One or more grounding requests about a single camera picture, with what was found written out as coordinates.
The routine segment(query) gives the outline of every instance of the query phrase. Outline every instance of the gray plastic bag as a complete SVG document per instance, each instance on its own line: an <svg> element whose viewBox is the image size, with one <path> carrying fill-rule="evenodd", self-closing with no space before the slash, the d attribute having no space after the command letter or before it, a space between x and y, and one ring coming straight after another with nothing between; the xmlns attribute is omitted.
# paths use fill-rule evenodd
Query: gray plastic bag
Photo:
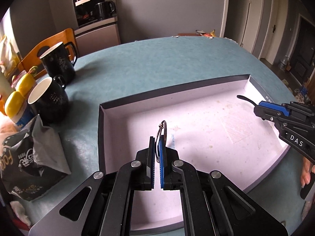
<svg viewBox="0 0 315 236"><path fill-rule="evenodd" d="M10 194L33 200L71 174L58 133L39 115L3 141L1 179Z"/></svg>

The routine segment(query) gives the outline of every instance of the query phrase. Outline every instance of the black mug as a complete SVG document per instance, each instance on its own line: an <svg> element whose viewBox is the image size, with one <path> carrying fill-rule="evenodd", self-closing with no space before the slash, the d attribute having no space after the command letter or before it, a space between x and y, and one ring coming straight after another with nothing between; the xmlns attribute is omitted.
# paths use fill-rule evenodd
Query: black mug
<svg viewBox="0 0 315 236"><path fill-rule="evenodd" d="M68 45L72 47L75 54L73 61L70 61L66 51ZM69 84L76 75L74 65L78 60L78 51L73 42L67 42L66 44L59 42L45 51L40 56L40 60L50 77L54 78L57 75L62 75L66 84Z"/></svg>
<svg viewBox="0 0 315 236"><path fill-rule="evenodd" d="M111 18L112 14L116 11L115 3L113 1L104 1L96 5L98 19Z"/></svg>
<svg viewBox="0 0 315 236"><path fill-rule="evenodd" d="M44 122L62 121L69 110L69 99L65 92L66 81L62 75L43 79L32 90L28 103Z"/></svg>

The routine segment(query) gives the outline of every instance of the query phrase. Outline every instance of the blue tablecloth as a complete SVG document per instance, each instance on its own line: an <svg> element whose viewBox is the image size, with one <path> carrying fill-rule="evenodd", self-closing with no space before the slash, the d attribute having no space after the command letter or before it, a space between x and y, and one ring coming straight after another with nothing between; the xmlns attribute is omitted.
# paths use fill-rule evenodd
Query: blue tablecloth
<svg viewBox="0 0 315 236"><path fill-rule="evenodd" d="M32 222L38 221L98 170L99 104L181 83L229 75L251 74L276 103L294 99L286 86L257 58L224 38L168 37L119 45L78 59L76 78L67 86L71 101L67 118L54 125L72 174L42 198L23 201ZM250 197L291 234L301 222L299 196L302 158L291 149ZM164 235L184 235L183 229Z"/></svg>

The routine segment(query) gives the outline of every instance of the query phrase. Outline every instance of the person's hand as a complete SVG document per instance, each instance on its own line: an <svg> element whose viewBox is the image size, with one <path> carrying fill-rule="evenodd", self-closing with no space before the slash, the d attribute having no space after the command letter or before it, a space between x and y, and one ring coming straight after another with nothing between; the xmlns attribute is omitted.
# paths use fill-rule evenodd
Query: person's hand
<svg viewBox="0 0 315 236"><path fill-rule="evenodd" d="M302 188L305 186L305 184L309 184L311 181L311 173L310 173L310 168L312 166L312 163L303 157L303 168L302 168L302 173L301 173L301 185ZM315 173L315 165L312 167L312 172Z"/></svg>

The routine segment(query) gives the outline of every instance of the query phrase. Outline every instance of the screw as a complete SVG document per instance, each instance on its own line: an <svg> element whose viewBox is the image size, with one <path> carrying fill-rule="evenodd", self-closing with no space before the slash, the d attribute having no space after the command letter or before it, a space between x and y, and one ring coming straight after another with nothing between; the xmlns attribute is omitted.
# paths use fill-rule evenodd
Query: screw
<svg viewBox="0 0 315 236"><path fill-rule="evenodd" d="M184 162L182 160L175 160L174 161L174 166L181 167L182 165L184 165Z"/></svg>
<svg viewBox="0 0 315 236"><path fill-rule="evenodd" d="M141 165L141 162L138 160L134 160L133 162L131 162L131 167L133 168L137 168Z"/></svg>
<svg viewBox="0 0 315 236"><path fill-rule="evenodd" d="M95 172L93 175L95 179L101 179L103 176L104 176L103 172L100 172L100 171Z"/></svg>
<svg viewBox="0 0 315 236"><path fill-rule="evenodd" d="M212 171L211 176L213 178L220 178L221 177L221 173L219 171Z"/></svg>

